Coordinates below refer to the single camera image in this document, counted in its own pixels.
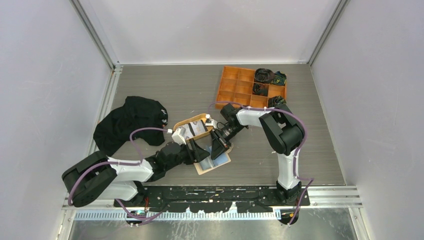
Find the beige leather card holder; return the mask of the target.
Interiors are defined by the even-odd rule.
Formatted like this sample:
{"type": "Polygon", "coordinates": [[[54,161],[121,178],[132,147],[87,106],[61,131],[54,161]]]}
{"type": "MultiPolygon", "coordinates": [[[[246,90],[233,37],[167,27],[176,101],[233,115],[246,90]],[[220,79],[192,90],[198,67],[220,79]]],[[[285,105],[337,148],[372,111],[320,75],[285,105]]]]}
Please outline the beige leather card holder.
{"type": "Polygon", "coordinates": [[[216,159],[212,160],[209,156],[202,160],[200,163],[194,163],[194,167],[199,175],[203,175],[207,172],[210,172],[220,166],[223,166],[231,162],[229,153],[232,151],[233,146],[231,146],[225,153],[219,155],[216,159]]]}

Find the silver credit card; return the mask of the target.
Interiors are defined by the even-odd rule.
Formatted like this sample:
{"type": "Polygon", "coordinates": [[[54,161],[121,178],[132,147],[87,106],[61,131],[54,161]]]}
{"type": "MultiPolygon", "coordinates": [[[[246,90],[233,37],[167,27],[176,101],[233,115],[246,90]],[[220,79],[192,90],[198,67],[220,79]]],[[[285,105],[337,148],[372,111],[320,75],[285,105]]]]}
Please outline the silver credit card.
{"type": "Polygon", "coordinates": [[[193,135],[193,137],[197,137],[199,135],[202,135],[208,131],[207,127],[205,126],[205,123],[202,119],[191,121],[189,123],[190,132],[193,135]]]}

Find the yellow oval tray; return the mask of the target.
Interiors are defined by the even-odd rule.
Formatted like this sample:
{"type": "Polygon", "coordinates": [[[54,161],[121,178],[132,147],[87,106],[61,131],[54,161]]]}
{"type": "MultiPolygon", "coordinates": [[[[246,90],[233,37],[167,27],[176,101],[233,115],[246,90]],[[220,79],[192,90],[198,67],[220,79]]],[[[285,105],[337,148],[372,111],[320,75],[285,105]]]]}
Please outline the yellow oval tray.
{"type": "Polygon", "coordinates": [[[173,130],[178,129],[182,129],[186,141],[190,139],[198,140],[209,135],[214,129],[214,124],[209,114],[201,113],[176,123],[173,130]]]}

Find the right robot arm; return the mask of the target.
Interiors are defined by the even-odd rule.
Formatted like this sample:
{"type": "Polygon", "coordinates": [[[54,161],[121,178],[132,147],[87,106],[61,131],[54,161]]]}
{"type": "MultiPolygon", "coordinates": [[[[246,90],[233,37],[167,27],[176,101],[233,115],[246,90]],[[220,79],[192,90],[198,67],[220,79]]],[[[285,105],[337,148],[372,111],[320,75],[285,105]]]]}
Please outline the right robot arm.
{"type": "Polygon", "coordinates": [[[269,145],[277,154],[276,196],[281,204],[291,205],[302,189],[297,155],[307,137],[303,124],[284,103],[263,108],[236,102],[224,104],[220,114],[226,123],[210,133],[210,158],[214,160],[226,152],[232,145],[230,140],[242,129],[250,126],[262,128],[269,145]]]}

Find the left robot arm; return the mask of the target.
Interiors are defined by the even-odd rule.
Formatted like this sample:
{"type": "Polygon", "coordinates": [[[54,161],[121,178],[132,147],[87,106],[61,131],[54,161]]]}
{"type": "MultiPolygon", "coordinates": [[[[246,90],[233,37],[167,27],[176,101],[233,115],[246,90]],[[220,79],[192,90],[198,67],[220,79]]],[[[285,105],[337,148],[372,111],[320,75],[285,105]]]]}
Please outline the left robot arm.
{"type": "Polygon", "coordinates": [[[142,160],[116,159],[98,150],[67,169],[61,178],[69,206],[80,208],[95,200],[115,199],[138,207],[146,200],[143,183],[155,182],[176,166],[199,163],[209,156],[194,140],[169,142],[142,160]]]}

